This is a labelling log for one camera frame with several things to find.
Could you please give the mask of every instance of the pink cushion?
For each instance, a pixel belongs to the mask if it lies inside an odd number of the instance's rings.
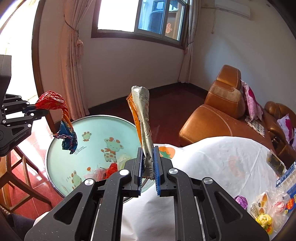
[[[248,106],[248,112],[249,112],[249,116],[250,116],[250,120],[256,120],[256,119],[260,119],[262,120],[262,110],[260,105],[258,104],[258,102],[255,99],[255,95],[253,93],[253,91],[251,90],[250,86],[244,82],[242,82],[242,86],[243,86],[243,90],[244,90],[244,100]]]
[[[296,128],[294,128],[294,140],[292,143],[292,147],[296,151]]]
[[[286,114],[283,118],[278,119],[277,122],[285,134],[286,141],[290,143],[290,141],[294,138],[294,131],[289,114]]]

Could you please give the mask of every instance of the purple candy wrapper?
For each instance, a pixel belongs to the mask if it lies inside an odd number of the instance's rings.
[[[234,199],[236,200],[236,202],[239,205],[242,206],[243,209],[245,209],[245,210],[248,209],[248,201],[247,201],[247,199],[245,197],[238,195]]]

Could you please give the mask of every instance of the window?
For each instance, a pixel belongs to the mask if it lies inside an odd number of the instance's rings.
[[[183,48],[187,6],[187,0],[96,0],[91,36],[141,39]]]

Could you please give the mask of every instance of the red tile floor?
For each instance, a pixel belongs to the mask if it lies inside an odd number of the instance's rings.
[[[179,146],[178,133],[191,113],[203,104],[206,93],[191,84],[176,83],[150,90],[149,120],[154,143],[166,143]],[[91,115],[114,115],[133,122],[133,117],[125,98],[120,98],[90,109]],[[52,205],[57,205],[62,198],[52,188],[45,172],[46,151],[52,140],[45,118],[35,121],[32,134],[20,145],[20,149],[38,167],[40,175],[28,166],[32,187],[48,197]],[[17,154],[12,152],[12,164],[18,160]],[[24,179],[22,164],[13,170],[14,174]],[[9,187],[12,205],[16,204],[25,193],[15,187]],[[36,219],[51,207],[35,198],[29,200],[15,213]]]

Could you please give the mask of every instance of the cartoon frog print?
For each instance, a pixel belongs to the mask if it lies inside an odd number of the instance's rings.
[[[77,172],[74,171],[72,174],[71,174],[71,177],[72,177],[72,183],[73,183],[73,190],[78,187],[81,183],[82,183],[82,179],[77,175]]]
[[[91,133],[88,131],[88,132],[84,132],[82,134],[82,137],[83,137],[83,141],[89,141],[89,138],[91,137]]]
[[[107,148],[105,150],[101,149],[101,152],[104,152],[105,160],[117,162],[116,152],[123,149],[123,145],[119,140],[114,140],[113,137],[105,139],[105,142],[107,143]]]

